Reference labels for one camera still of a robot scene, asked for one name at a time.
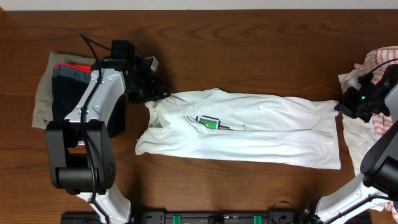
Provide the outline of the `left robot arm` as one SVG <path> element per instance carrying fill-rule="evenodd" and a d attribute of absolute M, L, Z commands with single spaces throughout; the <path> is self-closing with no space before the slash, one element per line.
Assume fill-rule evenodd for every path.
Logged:
<path fill-rule="evenodd" d="M 131 202 L 121 193 L 116 178 L 116 158 L 107 125 L 117 101 L 127 96 L 134 103 L 170 96 L 155 75 L 155 57 L 136 54 L 128 40 L 113 40 L 110 55 L 96 59 L 90 82 L 63 121 L 46 128 L 50 176 L 54 187 L 85 200 L 100 223 L 132 223 Z"/>

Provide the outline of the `white t-shirt with pixel logo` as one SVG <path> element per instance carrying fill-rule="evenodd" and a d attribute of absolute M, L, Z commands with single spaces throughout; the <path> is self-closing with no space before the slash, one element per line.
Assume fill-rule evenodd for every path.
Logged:
<path fill-rule="evenodd" d="M 227 161 L 341 167 L 335 102 L 214 88 L 146 103 L 136 153 Z"/>

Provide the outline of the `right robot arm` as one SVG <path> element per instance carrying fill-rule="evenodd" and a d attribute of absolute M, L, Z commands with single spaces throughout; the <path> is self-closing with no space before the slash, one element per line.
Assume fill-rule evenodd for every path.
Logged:
<path fill-rule="evenodd" d="M 346 223 L 367 209 L 397 201 L 397 64 L 384 62 L 386 70 L 373 83 L 373 72 L 359 77 L 359 89 L 349 87 L 335 110 L 369 122 L 372 114 L 392 117 L 392 126 L 367 151 L 360 173 L 331 195 L 322 197 L 303 214 L 303 223 Z"/>

